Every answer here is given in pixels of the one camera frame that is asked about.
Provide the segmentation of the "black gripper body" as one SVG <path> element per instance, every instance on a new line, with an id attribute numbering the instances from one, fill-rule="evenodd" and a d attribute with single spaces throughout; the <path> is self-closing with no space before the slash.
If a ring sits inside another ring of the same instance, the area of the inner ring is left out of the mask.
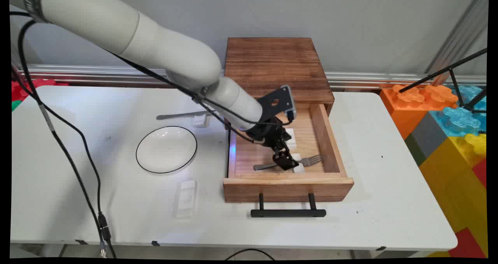
<path id="1" fill-rule="evenodd" d="M 290 140 L 290 134 L 282 124 L 283 122 L 279 118 L 272 117 L 265 121 L 265 124 L 256 124 L 251 129 L 245 131 L 245 133 L 252 140 L 261 142 L 261 145 L 273 150 L 277 148 L 279 138 L 284 138 L 285 141 Z"/>

